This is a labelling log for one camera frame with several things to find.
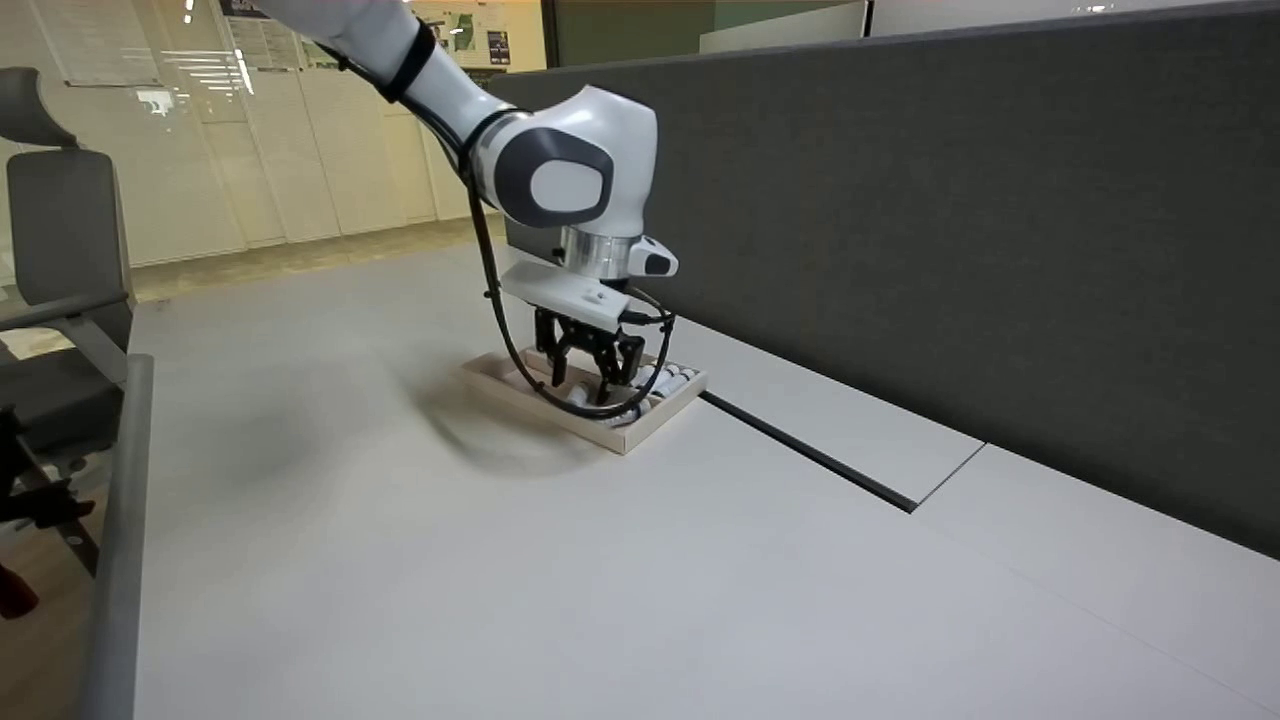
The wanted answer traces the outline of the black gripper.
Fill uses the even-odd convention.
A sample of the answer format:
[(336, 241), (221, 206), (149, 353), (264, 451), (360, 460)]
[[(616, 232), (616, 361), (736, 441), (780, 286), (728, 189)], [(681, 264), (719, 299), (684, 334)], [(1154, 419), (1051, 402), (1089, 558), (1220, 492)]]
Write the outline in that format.
[(543, 361), (547, 385), (559, 388), (567, 376), (567, 356), (588, 353), (597, 361), (600, 385), (597, 402), (612, 402), (637, 388), (637, 370), (643, 361), (643, 341), (625, 330), (600, 330), (593, 325), (555, 314), (547, 307), (536, 312), (536, 353)]

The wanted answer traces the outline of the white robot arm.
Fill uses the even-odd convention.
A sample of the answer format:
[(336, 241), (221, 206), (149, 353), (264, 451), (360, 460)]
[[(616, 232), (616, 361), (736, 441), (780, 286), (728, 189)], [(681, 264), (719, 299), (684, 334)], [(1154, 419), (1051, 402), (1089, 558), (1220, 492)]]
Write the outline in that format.
[(627, 280), (681, 266), (678, 252), (643, 232), (655, 113), (597, 84), (524, 113), (482, 87), (408, 0), (256, 0), (256, 7), (423, 119), (472, 206), (494, 204), (514, 222), (559, 237), (559, 260), (498, 272), (478, 218), (494, 314), (506, 314), (502, 291), (536, 307), (536, 353), (553, 376), (527, 385), (553, 395), (567, 356), (588, 353), (600, 385), (585, 417), (619, 417), (637, 402), (643, 341), (627, 334), (627, 325), (673, 330), (673, 314), (633, 295)]

